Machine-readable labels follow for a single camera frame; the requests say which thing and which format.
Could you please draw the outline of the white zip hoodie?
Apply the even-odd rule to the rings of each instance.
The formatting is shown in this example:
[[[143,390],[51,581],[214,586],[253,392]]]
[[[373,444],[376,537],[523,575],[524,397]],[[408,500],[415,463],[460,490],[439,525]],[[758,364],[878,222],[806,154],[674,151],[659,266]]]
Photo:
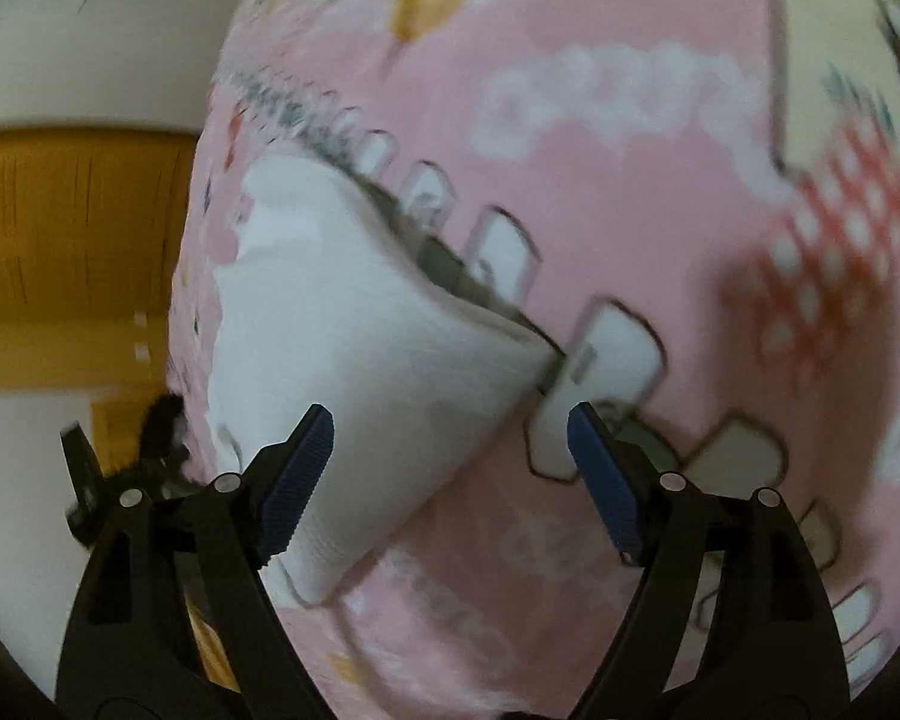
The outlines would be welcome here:
[[[528,400],[553,360],[538,333],[455,298],[411,262],[346,174],[267,154],[245,172],[206,424],[222,472],[281,442],[307,408],[333,452],[279,562],[281,590],[320,605]]]

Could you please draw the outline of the wooden headboard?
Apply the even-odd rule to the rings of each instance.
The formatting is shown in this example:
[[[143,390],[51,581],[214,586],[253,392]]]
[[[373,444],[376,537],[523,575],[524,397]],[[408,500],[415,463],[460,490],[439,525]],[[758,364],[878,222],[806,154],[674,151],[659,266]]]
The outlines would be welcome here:
[[[164,378],[195,151],[188,133],[0,132],[0,390]]]

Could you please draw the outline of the pink patterned bed blanket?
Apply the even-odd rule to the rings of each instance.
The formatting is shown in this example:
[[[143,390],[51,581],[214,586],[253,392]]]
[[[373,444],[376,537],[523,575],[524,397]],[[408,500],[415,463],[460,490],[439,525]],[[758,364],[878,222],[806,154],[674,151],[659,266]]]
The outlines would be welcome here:
[[[245,172],[355,182],[411,262],[544,338],[487,444],[328,600],[263,582],[341,718],[569,718],[639,585],[567,449],[586,401],[660,472],[772,488],[900,718],[900,0],[242,0],[170,303],[194,463]]]

